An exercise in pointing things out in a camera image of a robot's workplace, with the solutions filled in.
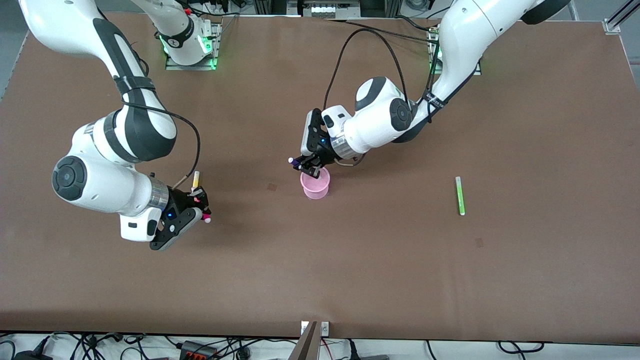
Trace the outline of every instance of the green marker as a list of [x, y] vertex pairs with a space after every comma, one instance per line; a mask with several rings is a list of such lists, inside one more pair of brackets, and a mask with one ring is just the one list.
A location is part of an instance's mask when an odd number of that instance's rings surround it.
[[458, 210], [460, 215], [465, 216], [465, 199], [462, 197], [462, 180], [456, 176], [456, 189], [458, 191]]

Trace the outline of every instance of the brown mat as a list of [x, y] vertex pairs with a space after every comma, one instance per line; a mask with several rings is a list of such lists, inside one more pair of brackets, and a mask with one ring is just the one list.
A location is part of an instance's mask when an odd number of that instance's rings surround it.
[[[330, 167], [330, 196], [311, 201], [286, 159], [354, 26], [243, 18], [218, 70], [168, 72], [144, 15], [109, 18], [164, 105], [198, 125], [214, 221], [152, 252], [120, 238], [116, 215], [57, 198], [54, 164], [118, 93], [100, 61], [30, 37], [0, 104], [0, 328], [295, 336], [318, 319], [335, 337], [640, 341], [640, 94], [601, 24], [517, 24], [416, 140]], [[389, 39], [417, 98], [426, 47]], [[358, 35], [329, 105], [353, 111], [379, 75], [399, 86], [384, 45]], [[178, 127], [175, 150], [139, 170], [188, 170]]]

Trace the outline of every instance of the pink cup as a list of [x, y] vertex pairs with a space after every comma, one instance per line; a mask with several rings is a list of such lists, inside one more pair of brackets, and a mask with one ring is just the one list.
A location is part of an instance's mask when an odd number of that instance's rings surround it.
[[317, 179], [305, 173], [300, 174], [300, 184], [309, 199], [322, 199], [329, 192], [329, 181], [331, 181], [331, 176], [326, 168], [320, 169], [320, 177]]

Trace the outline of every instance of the marker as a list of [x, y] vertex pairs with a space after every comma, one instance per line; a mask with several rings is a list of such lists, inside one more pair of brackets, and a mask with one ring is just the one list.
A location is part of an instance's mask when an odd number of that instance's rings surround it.
[[195, 171], [193, 172], [193, 185], [191, 186], [191, 191], [195, 190], [195, 188], [197, 188], [199, 184], [200, 184], [200, 172]]
[[462, 180], [460, 176], [456, 176], [456, 190], [458, 191], [458, 211], [460, 211], [460, 215], [465, 216], [465, 199], [462, 197]]

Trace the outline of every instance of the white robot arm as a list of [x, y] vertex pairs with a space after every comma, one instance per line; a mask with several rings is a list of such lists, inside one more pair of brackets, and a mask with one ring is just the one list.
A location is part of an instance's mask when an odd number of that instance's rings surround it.
[[151, 19], [169, 57], [193, 65], [212, 52], [211, 20], [187, 15], [174, 0], [131, 0]]
[[211, 212], [201, 188], [186, 194], [135, 169], [168, 155], [176, 128], [129, 42], [92, 0], [20, 0], [20, 7], [33, 35], [47, 47], [102, 60], [124, 103], [131, 104], [74, 133], [71, 150], [54, 168], [55, 192], [73, 205], [120, 214], [125, 239], [167, 248], [203, 212]]
[[425, 124], [467, 83], [487, 47], [518, 19], [534, 24], [564, 7], [568, 0], [455, 0], [439, 30], [442, 74], [422, 98], [407, 101], [385, 77], [367, 80], [356, 93], [355, 114], [341, 106], [307, 115], [302, 155], [289, 162], [318, 177], [336, 160], [361, 157], [389, 142], [415, 138]]

